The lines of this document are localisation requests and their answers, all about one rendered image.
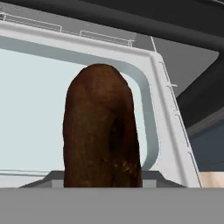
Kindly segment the white oven door with glass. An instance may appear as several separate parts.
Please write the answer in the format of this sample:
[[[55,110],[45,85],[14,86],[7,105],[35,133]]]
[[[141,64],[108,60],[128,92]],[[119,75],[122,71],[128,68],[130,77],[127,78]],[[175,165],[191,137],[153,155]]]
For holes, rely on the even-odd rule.
[[[0,169],[44,175],[65,171],[67,90],[78,73],[90,65],[0,49]],[[140,150],[134,96],[138,86],[120,74],[133,96]]]

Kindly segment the brown sweet potato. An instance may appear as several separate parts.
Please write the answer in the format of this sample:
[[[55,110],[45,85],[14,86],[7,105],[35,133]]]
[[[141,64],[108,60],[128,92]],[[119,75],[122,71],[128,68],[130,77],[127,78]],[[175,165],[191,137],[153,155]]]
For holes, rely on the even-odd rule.
[[[72,80],[63,140],[65,187],[142,185],[133,96],[113,66],[87,66]]]

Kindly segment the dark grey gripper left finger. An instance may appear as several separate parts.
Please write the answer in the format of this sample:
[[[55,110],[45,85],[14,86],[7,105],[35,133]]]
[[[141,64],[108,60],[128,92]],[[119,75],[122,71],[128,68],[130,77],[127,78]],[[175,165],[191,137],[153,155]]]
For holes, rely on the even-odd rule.
[[[50,171],[44,178],[22,185],[22,188],[63,188],[64,187],[64,172]]]

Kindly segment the dark grey oven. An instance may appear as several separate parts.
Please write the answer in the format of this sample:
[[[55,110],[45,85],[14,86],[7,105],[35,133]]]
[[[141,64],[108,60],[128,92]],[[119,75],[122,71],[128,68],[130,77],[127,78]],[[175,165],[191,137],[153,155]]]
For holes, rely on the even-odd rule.
[[[0,11],[60,25],[64,31],[155,39],[177,84],[190,135],[224,119],[224,7],[198,0],[0,0]]]

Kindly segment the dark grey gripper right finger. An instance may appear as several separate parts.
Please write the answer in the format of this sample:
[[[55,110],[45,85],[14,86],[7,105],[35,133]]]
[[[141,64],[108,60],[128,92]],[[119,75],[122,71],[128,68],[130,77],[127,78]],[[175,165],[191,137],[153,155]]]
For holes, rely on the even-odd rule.
[[[182,185],[166,179],[159,171],[142,171],[143,188],[179,188]]]

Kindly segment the dark blue cabinet front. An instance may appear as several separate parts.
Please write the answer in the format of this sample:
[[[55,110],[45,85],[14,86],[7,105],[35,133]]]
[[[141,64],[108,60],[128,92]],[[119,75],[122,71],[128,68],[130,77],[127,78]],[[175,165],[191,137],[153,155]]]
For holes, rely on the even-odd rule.
[[[190,137],[200,172],[224,172],[224,119]]]

